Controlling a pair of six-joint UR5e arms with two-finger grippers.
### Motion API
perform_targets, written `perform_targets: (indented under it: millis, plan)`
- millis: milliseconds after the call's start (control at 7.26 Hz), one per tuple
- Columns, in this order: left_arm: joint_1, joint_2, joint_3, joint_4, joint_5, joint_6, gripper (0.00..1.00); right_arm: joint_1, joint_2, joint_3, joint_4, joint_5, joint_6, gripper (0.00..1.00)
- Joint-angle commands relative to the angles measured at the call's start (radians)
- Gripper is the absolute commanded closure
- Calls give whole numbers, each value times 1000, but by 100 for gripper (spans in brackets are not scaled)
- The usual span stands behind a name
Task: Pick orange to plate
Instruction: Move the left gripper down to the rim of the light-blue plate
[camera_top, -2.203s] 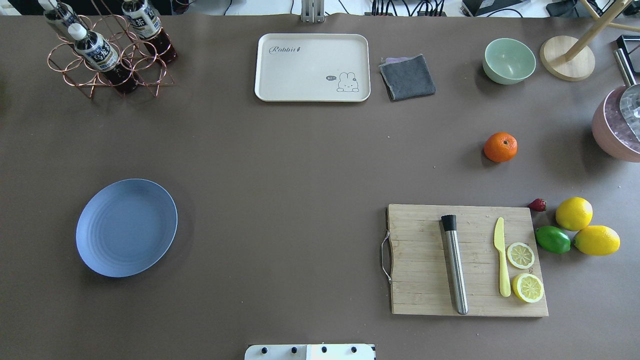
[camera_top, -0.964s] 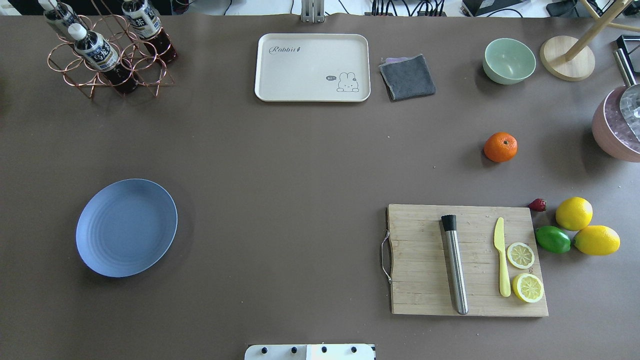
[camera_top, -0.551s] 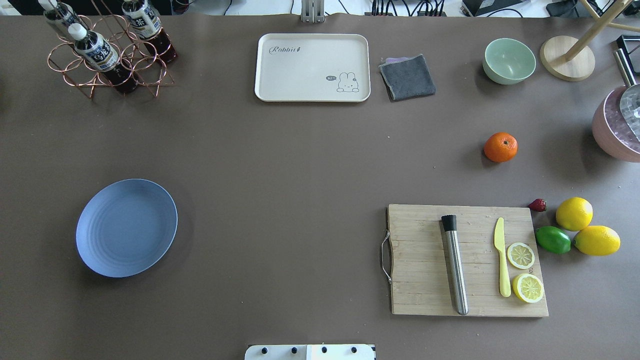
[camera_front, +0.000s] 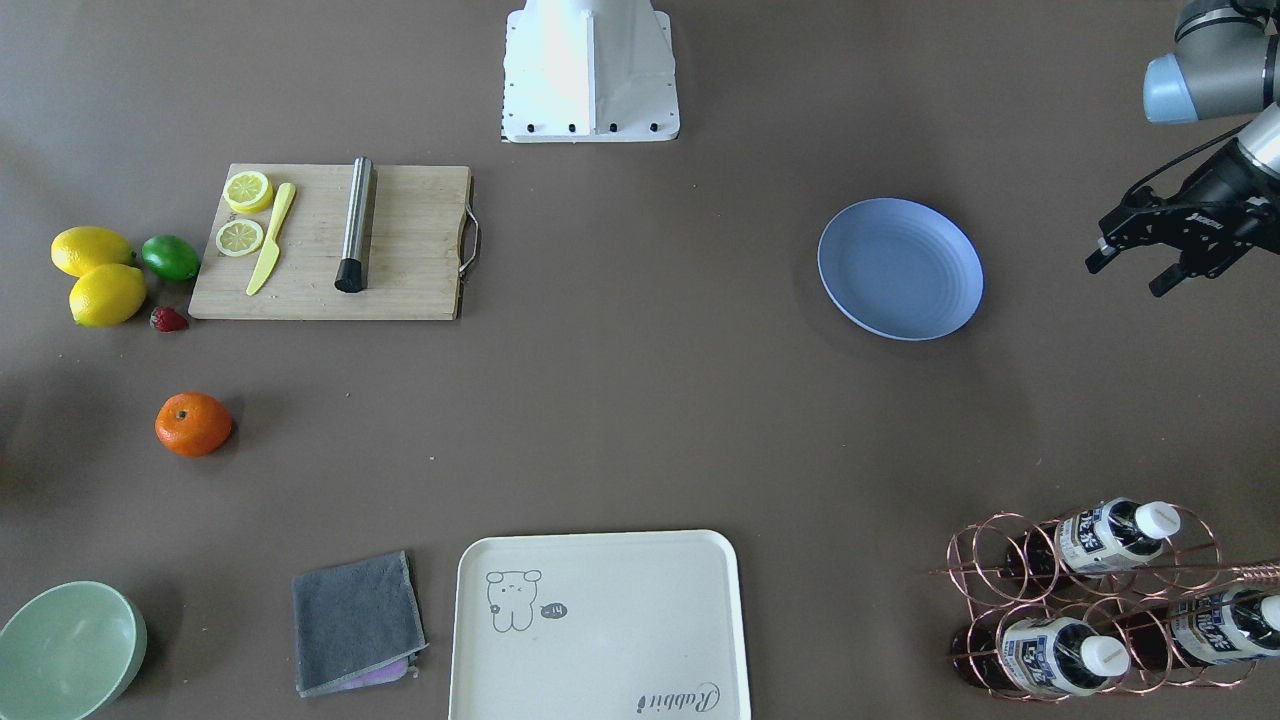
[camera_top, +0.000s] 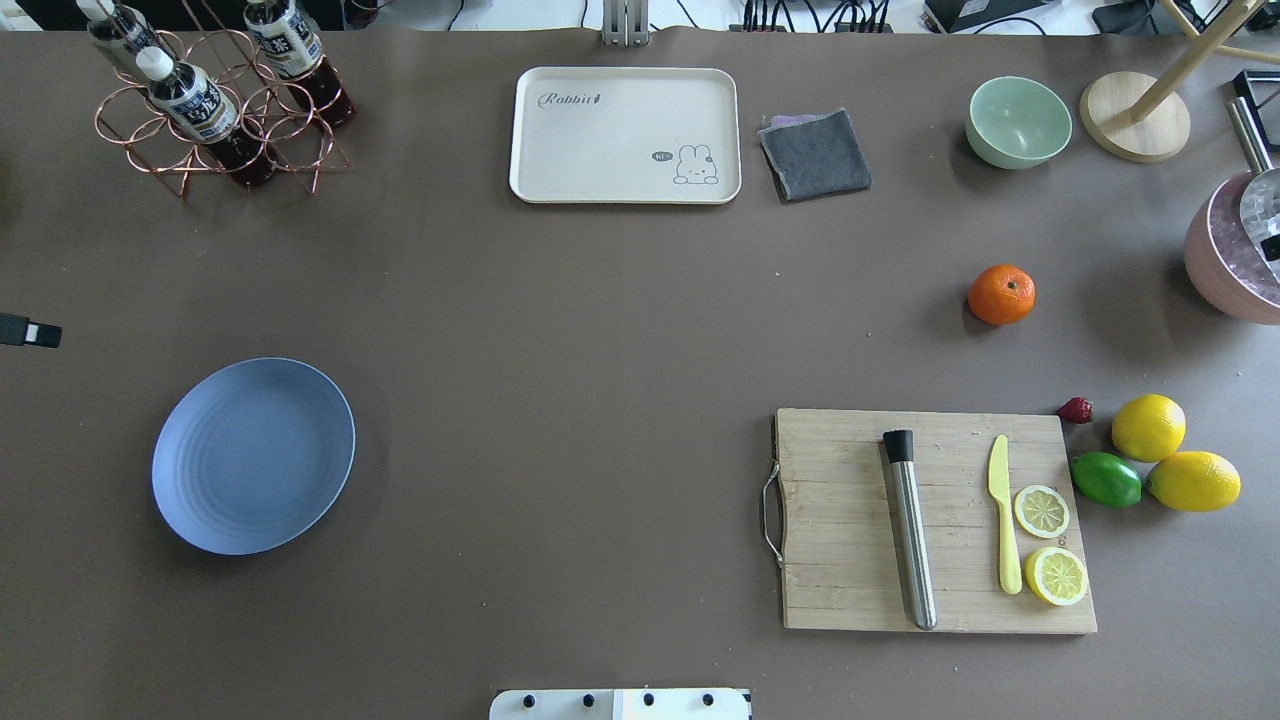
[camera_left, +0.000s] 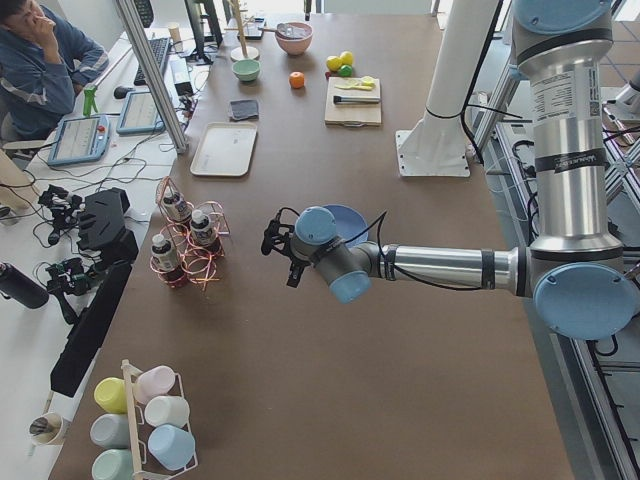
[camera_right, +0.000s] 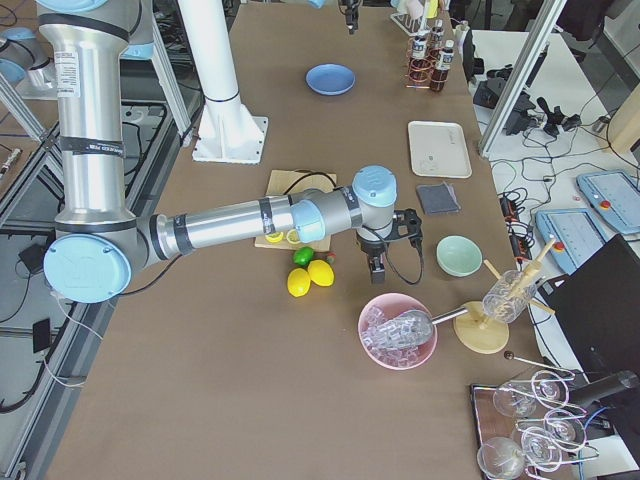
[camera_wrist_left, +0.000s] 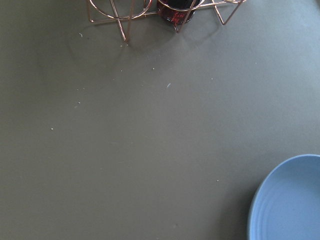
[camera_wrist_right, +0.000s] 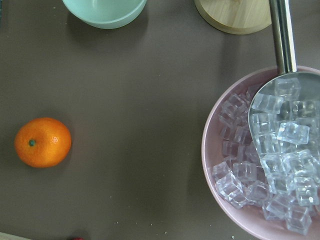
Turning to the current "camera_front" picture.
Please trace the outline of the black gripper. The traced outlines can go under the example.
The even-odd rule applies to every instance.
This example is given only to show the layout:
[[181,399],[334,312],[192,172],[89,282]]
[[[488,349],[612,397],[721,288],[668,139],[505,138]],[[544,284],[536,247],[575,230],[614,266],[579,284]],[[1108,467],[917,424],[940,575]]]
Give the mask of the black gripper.
[[1178,251],[1178,260],[1149,282],[1149,292],[1161,299],[1193,273],[1224,273],[1253,249],[1279,252],[1277,179],[1240,145],[1225,145],[1167,199],[1146,179],[1130,187],[1100,220],[1100,233],[1085,259],[1091,274],[1133,249],[1165,245]]

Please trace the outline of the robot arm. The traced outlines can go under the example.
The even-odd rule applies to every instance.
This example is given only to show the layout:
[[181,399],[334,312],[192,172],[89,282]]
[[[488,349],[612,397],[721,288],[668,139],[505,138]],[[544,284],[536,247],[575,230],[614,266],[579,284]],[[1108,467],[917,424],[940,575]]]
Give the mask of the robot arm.
[[1178,192],[1134,183],[1100,220],[1091,273],[1121,252],[1165,245],[1178,260],[1153,278],[1164,296],[1183,281],[1216,278],[1252,249],[1279,251],[1279,72],[1275,1],[1189,1],[1175,50],[1146,70],[1143,102],[1155,124],[1247,114],[1251,120],[1204,143],[1210,159]]

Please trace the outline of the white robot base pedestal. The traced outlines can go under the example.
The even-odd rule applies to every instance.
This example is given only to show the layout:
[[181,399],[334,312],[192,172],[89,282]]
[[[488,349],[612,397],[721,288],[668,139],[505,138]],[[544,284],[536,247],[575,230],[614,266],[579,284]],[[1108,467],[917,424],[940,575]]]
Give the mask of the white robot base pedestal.
[[506,18],[503,69],[506,142],[680,135],[671,18],[649,1],[526,1]]

